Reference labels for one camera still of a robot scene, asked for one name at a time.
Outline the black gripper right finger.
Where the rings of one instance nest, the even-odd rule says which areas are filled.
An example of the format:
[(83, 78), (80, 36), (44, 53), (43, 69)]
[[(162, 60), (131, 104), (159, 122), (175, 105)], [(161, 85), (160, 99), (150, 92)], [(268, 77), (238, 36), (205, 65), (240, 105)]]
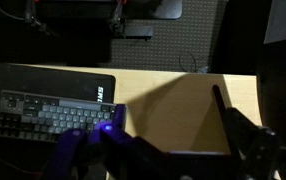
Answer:
[(238, 109), (225, 105), (218, 85), (214, 85), (212, 90), (231, 154), (246, 156), (250, 140), (250, 129), (246, 117)]

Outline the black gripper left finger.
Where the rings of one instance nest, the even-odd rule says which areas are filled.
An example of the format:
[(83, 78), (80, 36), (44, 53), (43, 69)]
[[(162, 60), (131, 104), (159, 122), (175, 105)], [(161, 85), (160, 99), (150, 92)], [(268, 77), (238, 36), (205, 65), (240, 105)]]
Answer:
[(124, 131), (126, 121), (126, 106), (117, 104), (114, 116), (110, 121), (105, 121), (100, 127), (100, 138), (102, 140), (121, 140), (127, 137)]

